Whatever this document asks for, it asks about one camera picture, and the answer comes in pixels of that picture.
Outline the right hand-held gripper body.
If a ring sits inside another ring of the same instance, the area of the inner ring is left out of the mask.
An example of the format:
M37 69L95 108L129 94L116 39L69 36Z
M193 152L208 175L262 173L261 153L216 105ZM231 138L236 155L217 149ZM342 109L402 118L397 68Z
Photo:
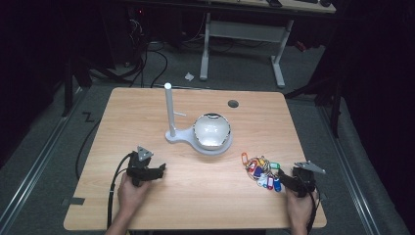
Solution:
M315 173L325 174L326 170L312 161L295 163L293 177L297 183L295 191L300 198L305 197L316 189Z

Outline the white-framed wooden desk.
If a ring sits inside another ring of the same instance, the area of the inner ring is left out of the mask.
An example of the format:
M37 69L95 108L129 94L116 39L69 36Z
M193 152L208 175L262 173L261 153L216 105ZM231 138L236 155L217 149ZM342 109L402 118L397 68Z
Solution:
M337 9L331 0L207 0L213 3L229 3L236 6L253 6L267 10L283 10L291 13L335 14ZM285 87L280 60L289 39L294 20L288 19L278 25L270 23L248 23L237 20L213 20L205 14L204 52L201 60L200 80L208 79L209 41L212 37L243 39L277 43L276 54L270 57L275 80L279 88Z

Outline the person's right hand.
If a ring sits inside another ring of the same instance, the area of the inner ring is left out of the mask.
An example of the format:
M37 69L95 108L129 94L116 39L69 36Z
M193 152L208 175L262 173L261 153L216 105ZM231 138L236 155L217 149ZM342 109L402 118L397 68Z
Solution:
M316 193L312 192L310 196L299 198L295 192L290 189L286 190L287 196L287 213L291 228L306 227L311 220L313 206L315 204Z

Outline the metal floor rail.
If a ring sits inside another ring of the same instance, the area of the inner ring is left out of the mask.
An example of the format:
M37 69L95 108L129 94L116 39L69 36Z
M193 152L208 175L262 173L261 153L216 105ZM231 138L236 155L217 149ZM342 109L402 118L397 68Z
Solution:
M49 162L56 143L84 99L87 88L76 88L72 107L66 111L65 94L60 90L53 104L30 126L11 158L0 169L0 235L6 235L21 211L38 178Z
M325 129L331 139L331 142L336 151L336 157L340 165L341 173L346 184L347 191L349 192L353 201L354 207L358 213L360 221L366 231L367 235L381 235L379 226L374 219L374 216L369 209L366 197L363 195L361 187L352 171L352 168L346 158L346 153L340 142L340 140L333 134L330 125L330 118L324 108L318 108L317 112L322 119Z

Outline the bunch of coloured key tags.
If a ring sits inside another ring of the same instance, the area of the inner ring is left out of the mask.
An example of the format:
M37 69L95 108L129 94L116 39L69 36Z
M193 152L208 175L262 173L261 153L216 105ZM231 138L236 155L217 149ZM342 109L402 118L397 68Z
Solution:
M279 163L271 162L265 156L250 158L247 153L241 154L241 160L248 177L257 186L275 192L282 191L278 175L278 170L281 168Z

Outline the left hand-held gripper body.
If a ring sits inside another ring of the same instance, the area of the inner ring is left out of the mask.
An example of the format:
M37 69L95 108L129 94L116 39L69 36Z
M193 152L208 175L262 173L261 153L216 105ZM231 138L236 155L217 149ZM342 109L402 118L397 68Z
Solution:
M132 151L128 157L127 175L132 179L132 184L140 187L143 181L151 180L151 171L148 165L153 153L141 146L136 151Z

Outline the person's left hand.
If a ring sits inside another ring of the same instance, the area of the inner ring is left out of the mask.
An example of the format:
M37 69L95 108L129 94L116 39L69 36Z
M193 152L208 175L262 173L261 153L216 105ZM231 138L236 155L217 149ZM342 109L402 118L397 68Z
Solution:
M145 181L141 186L134 186L132 178L124 173L117 190L119 202L117 217L124 221L130 220L144 203L150 186L150 181Z

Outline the white stand with hook pole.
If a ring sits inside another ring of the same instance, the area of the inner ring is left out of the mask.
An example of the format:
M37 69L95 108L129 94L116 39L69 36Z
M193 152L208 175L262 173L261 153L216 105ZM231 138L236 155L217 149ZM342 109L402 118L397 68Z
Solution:
M203 149L201 146L197 144L197 141L194 136L193 124L186 129L176 128L175 119L174 119L176 112L173 110L172 85L169 82L167 82L164 85L164 92L165 92L165 101L166 101L168 127L169 127L169 130L165 133L164 137L169 143L180 143L180 142L187 143L195 151L206 156L221 155L225 153L231 147L231 144L233 141L232 130L231 130L230 138L224 147L220 148L219 150L209 151L209 150Z

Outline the shiny silver metal bowl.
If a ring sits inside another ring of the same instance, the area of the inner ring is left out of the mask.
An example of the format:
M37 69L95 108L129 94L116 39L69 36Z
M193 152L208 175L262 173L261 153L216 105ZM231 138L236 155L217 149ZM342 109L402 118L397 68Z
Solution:
M205 150L213 151L224 147L231 135L231 126L226 117L210 113L204 114L193 124L197 144Z

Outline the black metal stand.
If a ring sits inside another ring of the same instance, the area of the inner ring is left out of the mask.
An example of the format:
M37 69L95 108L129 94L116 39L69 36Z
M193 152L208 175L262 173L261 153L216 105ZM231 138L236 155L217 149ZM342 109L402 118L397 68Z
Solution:
M65 99L64 99L63 117L67 117L73 105L71 58L68 58L67 62L65 63L64 85L65 85Z

